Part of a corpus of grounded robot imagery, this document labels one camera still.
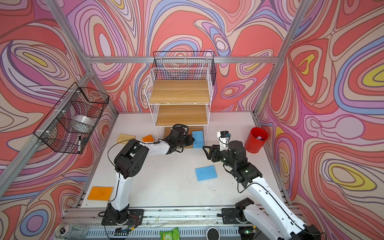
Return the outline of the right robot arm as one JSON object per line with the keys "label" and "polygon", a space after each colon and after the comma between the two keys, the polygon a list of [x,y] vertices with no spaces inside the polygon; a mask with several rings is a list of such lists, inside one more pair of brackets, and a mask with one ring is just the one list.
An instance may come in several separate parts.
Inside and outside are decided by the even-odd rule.
{"label": "right robot arm", "polygon": [[245,198],[236,203],[240,222],[256,226],[270,240],[320,240],[322,233],[314,225],[308,226],[297,217],[272,191],[262,173],[248,161],[247,151],[240,141],[231,141],[221,150],[219,145],[204,146],[208,160],[230,167],[228,172],[244,190],[264,208]]}

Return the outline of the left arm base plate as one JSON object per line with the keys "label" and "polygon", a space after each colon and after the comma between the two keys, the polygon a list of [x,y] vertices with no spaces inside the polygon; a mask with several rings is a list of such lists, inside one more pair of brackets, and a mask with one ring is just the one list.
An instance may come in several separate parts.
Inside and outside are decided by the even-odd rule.
{"label": "left arm base plate", "polygon": [[131,226],[137,227],[142,224],[144,216],[143,209],[131,209],[116,211],[108,209],[102,219],[102,226]]}

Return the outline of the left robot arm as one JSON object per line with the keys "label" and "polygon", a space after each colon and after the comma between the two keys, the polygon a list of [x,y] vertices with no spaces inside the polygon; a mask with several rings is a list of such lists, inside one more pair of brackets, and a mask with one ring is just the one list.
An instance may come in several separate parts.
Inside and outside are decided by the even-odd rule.
{"label": "left robot arm", "polygon": [[136,139],[128,140],[116,155],[113,166],[116,171],[115,196],[100,213],[103,226],[129,226],[136,228],[142,224],[144,210],[131,210],[129,194],[134,177],[142,169],[147,157],[182,153],[195,139],[189,134],[189,127],[182,124],[172,126],[171,132],[163,139],[144,143]]}

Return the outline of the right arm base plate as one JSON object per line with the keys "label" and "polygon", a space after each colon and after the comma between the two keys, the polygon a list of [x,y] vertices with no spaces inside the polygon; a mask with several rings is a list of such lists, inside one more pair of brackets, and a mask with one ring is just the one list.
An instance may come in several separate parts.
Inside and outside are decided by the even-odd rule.
{"label": "right arm base plate", "polygon": [[217,217],[222,218],[223,224],[234,225],[234,224],[251,224],[247,221],[243,212],[237,208],[222,208],[221,212],[217,214]]}

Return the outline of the white wire wooden shelf rack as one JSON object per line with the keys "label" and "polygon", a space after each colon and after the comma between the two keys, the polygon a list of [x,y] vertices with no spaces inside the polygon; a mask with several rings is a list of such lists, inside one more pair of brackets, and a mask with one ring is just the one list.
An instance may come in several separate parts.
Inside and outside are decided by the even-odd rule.
{"label": "white wire wooden shelf rack", "polygon": [[202,131],[204,140],[211,115],[213,83],[207,67],[155,67],[145,85],[145,97],[157,137],[175,124],[186,125],[190,132]]}

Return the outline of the blue sponge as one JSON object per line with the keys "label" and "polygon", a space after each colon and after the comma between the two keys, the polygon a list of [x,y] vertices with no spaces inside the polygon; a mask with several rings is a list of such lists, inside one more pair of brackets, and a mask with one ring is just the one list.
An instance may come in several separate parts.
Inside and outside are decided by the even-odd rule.
{"label": "blue sponge", "polygon": [[216,179],[218,177],[216,168],[212,166],[206,166],[195,169],[196,177],[198,182]]}
{"label": "blue sponge", "polygon": [[194,138],[193,149],[202,149],[204,146],[204,133],[203,133],[203,131],[193,131],[192,137]]}

